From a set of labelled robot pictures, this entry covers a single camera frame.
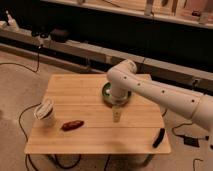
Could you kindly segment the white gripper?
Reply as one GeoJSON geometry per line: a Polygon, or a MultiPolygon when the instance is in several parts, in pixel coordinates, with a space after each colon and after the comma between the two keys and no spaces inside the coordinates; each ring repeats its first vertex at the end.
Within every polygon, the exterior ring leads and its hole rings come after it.
{"type": "MultiPolygon", "coordinates": [[[[126,102],[126,96],[115,96],[111,95],[110,96],[111,103],[113,105],[123,105],[126,102]]],[[[113,106],[112,107],[113,111],[113,121],[114,122],[119,122],[120,121],[120,116],[121,116],[121,110],[119,106],[113,106]]]]}

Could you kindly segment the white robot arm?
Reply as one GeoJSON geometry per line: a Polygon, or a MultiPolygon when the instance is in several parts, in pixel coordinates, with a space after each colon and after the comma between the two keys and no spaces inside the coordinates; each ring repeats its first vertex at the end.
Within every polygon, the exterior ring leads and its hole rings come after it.
{"type": "Polygon", "coordinates": [[[110,100],[117,104],[134,92],[171,111],[180,114],[206,129],[213,131],[213,96],[153,80],[139,78],[137,66],[131,60],[124,60],[110,68],[107,80],[111,84],[110,100]]]}

